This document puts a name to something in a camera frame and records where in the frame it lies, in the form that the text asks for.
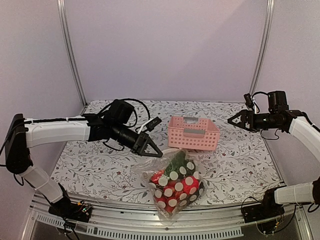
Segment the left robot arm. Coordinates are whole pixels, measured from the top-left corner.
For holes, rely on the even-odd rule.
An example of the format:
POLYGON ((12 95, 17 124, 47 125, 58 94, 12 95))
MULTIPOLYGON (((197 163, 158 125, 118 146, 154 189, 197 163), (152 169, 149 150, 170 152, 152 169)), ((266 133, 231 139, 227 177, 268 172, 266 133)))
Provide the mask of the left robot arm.
POLYGON ((63 217, 70 217, 75 204, 61 184, 34 166, 30 149, 68 141, 106 142, 112 139, 135 155, 162 157, 162 151, 145 130, 135 132, 127 125, 131 115, 137 113, 130 102, 130 98, 115 99, 98 113, 75 117, 32 119, 16 114, 0 148, 5 154, 5 163, 1 167, 31 184, 63 217))

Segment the red orange fake pepper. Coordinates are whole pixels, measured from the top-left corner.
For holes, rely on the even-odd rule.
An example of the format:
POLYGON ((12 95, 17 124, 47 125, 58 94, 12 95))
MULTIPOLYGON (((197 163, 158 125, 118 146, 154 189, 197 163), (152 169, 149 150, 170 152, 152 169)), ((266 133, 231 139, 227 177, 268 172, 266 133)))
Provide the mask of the red orange fake pepper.
POLYGON ((155 185, 159 184, 159 179, 164 175, 165 170, 159 170, 157 172, 155 172, 149 179, 150 183, 153 183, 155 185))

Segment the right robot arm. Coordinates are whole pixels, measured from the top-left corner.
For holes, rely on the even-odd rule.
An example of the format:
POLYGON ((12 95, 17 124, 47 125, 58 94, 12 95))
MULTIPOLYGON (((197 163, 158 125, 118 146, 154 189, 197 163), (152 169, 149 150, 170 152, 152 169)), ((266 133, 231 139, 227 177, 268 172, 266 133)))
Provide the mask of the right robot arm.
MULTIPOLYGON (((286 93, 282 90, 258 91, 244 96, 247 109, 243 109, 227 119, 227 123, 251 133, 275 129, 290 134, 299 140, 312 154, 320 159, 320 129, 308 115, 300 110, 290 110, 286 93), (256 95, 265 95, 268 113, 261 113, 255 101, 256 95)), ((258 213, 269 218, 284 204, 316 205, 320 207, 320 180, 292 186, 272 188, 264 193, 258 213)))

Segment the clear zip top bag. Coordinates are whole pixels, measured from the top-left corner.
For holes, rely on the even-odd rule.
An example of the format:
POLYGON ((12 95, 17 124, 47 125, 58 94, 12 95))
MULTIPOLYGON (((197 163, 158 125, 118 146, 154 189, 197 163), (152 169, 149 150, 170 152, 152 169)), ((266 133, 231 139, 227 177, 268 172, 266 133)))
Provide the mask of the clear zip top bag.
POLYGON ((149 188, 160 219, 172 220, 207 191, 198 159, 186 149, 166 149, 162 157, 151 157, 134 165, 132 171, 149 188))

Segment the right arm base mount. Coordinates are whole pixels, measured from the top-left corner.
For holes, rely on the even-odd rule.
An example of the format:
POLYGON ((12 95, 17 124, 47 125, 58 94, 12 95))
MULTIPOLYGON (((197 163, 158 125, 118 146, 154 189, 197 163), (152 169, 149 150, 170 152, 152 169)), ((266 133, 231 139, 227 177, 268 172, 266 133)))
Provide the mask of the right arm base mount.
POLYGON ((254 197, 247 197, 243 200, 240 207, 241 214, 245 223, 257 223, 258 221, 271 219, 269 222, 257 224, 257 229, 263 235, 273 235, 278 230, 283 221, 285 209, 282 205, 263 204, 254 197), (256 204, 244 206, 246 200, 254 200, 256 204))

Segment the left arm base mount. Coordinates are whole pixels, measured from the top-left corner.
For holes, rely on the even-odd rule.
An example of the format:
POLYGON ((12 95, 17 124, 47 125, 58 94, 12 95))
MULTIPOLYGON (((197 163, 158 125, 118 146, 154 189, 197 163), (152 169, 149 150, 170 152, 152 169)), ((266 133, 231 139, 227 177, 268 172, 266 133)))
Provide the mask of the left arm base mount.
POLYGON ((61 199, 56 203, 50 203, 48 213, 67 220, 88 223, 92 215, 92 205, 80 201, 73 203, 69 199, 61 199))

